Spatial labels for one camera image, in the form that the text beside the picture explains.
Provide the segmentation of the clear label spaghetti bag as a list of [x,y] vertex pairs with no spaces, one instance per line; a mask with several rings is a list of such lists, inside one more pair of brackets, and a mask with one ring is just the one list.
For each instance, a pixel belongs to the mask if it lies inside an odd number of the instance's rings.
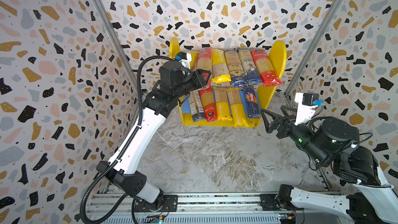
[[189,108],[193,123],[206,120],[203,105],[198,91],[190,92],[188,97]]

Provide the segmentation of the red yellow spaghetti bag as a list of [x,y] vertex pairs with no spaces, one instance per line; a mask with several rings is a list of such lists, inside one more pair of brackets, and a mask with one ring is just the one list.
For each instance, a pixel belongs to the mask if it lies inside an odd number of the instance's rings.
[[218,120],[216,105],[211,87],[199,91],[205,118],[207,122],[214,122]]

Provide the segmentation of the blue yellow spaghetti bag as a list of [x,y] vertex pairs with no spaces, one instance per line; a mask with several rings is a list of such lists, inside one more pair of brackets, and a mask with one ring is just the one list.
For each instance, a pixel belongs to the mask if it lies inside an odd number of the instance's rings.
[[243,87],[246,84],[245,72],[238,52],[236,50],[226,50],[224,56],[231,76],[230,86],[234,88]]

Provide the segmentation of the blue portrait spaghetti bag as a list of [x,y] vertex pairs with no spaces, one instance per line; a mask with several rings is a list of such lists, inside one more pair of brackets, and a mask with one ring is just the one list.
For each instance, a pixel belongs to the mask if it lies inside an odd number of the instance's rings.
[[261,85],[262,79],[254,63],[250,50],[248,48],[238,48],[237,52],[241,60],[247,83],[251,85]]

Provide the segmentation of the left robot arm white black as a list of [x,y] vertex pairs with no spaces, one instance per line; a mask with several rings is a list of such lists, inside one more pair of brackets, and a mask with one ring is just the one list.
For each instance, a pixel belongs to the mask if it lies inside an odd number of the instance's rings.
[[127,138],[108,161],[101,161],[96,169],[107,180],[130,197],[140,198],[159,208],[163,192],[138,172],[139,161],[157,129],[171,111],[181,104],[180,98],[207,86],[209,70],[190,70],[178,61],[167,61],[159,69],[160,80],[147,94],[140,115]]

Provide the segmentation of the yellow Pastatime bag large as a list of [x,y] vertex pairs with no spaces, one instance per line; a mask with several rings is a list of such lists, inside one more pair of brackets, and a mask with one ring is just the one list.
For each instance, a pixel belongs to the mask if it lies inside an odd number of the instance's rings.
[[225,88],[213,87],[215,105],[219,121],[232,121],[227,90]]

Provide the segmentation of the blue Barilla spaghetti box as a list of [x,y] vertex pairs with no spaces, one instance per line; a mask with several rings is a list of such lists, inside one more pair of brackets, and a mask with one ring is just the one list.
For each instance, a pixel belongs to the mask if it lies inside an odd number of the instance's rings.
[[258,100],[255,94],[254,87],[252,85],[243,86],[243,94],[245,98],[247,116],[249,119],[260,119],[260,109]]

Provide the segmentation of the yellow clear spaghetti bag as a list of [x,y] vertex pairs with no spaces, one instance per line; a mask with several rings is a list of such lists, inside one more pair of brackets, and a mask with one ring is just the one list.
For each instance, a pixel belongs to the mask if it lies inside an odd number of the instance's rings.
[[191,56],[190,69],[192,71],[195,70],[195,63],[196,63],[196,58],[197,58],[198,53],[199,53],[198,51],[189,51],[188,52],[188,54],[190,54],[190,56]]

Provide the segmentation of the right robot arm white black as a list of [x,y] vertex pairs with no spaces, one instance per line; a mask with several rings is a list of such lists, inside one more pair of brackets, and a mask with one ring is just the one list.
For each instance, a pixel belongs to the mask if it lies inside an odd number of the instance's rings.
[[332,116],[315,116],[299,121],[299,115],[260,111],[267,133],[277,131],[306,153],[314,170],[330,167],[332,173],[358,190],[353,195],[324,195],[282,184],[277,204],[296,211],[313,209],[345,218],[355,224],[396,224],[398,194],[385,178],[373,153],[361,146],[359,129]]

